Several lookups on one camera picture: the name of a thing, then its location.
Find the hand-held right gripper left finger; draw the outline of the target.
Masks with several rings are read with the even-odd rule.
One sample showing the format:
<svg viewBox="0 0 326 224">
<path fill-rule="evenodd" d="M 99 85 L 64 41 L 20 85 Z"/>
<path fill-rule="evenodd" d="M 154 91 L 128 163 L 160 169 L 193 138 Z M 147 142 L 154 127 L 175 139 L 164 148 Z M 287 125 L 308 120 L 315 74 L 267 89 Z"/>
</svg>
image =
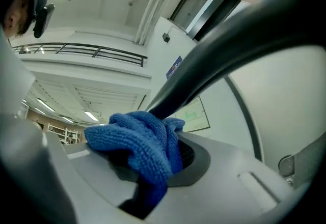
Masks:
<svg viewBox="0 0 326 224">
<path fill-rule="evenodd" d="M 55 136 L 1 115 L 1 223 L 140 223 L 78 174 Z"/>
</svg>

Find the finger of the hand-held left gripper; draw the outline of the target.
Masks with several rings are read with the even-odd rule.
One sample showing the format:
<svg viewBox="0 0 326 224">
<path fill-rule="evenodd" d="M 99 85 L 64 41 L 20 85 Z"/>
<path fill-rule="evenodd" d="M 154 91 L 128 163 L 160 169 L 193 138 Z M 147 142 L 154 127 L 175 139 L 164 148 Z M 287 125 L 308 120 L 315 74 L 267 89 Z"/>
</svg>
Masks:
<svg viewBox="0 0 326 224">
<path fill-rule="evenodd" d="M 279 174 L 294 188 L 311 183 L 325 156 L 325 133 L 278 163 Z"/>
</svg>

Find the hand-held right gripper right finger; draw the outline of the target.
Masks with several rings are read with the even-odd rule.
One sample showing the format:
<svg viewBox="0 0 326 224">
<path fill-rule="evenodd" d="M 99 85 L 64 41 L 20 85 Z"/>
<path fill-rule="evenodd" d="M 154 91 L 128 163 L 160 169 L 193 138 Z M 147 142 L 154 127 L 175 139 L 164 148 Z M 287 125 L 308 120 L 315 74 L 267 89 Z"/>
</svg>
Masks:
<svg viewBox="0 0 326 224">
<path fill-rule="evenodd" d="M 294 190 L 276 172 L 244 150 L 180 132 L 210 155 L 206 173 L 192 186 L 169 188 L 147 223 L 280 223 L 307 185 Z"/>
</svg>

